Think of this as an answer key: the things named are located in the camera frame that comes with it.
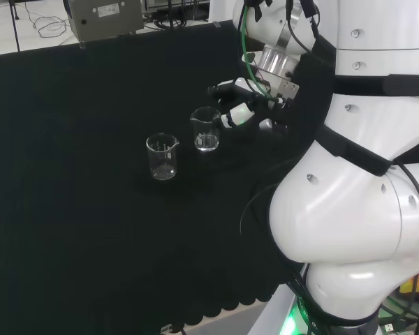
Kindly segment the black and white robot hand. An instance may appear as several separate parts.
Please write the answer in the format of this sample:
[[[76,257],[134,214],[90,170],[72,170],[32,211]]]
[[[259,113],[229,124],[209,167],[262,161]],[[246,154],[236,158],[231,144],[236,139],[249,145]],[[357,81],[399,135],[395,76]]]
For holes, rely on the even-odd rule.
[[[243,77],[210,86],[207,93],[219,106],[210,121],[214,135],[229,130],[285,133],[286,116],[295,107],[292,98],[271,96],[262,82],[256,84]]]

